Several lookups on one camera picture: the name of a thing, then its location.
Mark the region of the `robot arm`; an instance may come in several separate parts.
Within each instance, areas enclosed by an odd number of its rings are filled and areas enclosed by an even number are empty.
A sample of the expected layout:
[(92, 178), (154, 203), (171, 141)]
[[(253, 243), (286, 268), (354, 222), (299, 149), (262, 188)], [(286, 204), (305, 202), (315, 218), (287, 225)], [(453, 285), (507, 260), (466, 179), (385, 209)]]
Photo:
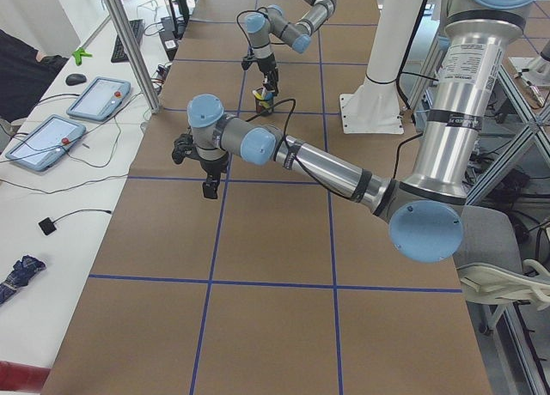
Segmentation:
[(259, 100), (269, 100), (278, 94), (278, 67), (271, 37), (275, 36), (293, 51), (303, 53), (309, 47), (313, 34), (333, 15), (337, 7), (337, 0), (303, 1), (309, 4), (310, 10), (296, 22), (287, 20), (277, 5), (246, 13), (243, 33), (248, 42), (248, 54), (243, 58), (241, 66), (247, 70), (256, 63), (263, 74), (261, 89), (254, 91)]
[(419, 262), (448, 258), (464, 236), (462, 178), (504, 51), (522, 35), (534, 1), (447, 1), (443, 72), (412, 173), (402, 181), (380, 178), (286, 131), (231, 115), (212, 94), (189, 102), (189, 131), (174, 141), (173, 161), (200, 163), (206, 174), (203, 194), (210, 199), (217, 197), (230, 155), (258, 166), (275, 161), (368, 207), (388, 224), (403, 255)]

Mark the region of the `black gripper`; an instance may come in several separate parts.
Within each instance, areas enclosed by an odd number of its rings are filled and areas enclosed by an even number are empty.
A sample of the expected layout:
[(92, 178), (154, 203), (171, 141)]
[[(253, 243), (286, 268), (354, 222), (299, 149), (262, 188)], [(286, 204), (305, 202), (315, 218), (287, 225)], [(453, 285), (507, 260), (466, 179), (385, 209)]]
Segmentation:
[(248, 70), (252, 64), (257, 64), (260, 72), (264, 75), (262, 87), (269, 91), (272, 86), (272, 92), (278, 94), (278, 67), (274, 54), (265, 58), (257, 58), (253, 54), (248, 54), (242, 58), (241, 67)]
[(181, 134), (174, 140), (172, 159), (180, 165), (185, 159), (198, 161), (206, 172), (202, 183), (203, 196), (207, 199), (218, 199), (218, 187), (223, 173), (227, 173), (229, 154), (221, 149), (203, 149), (193, 141), (191, 133)]

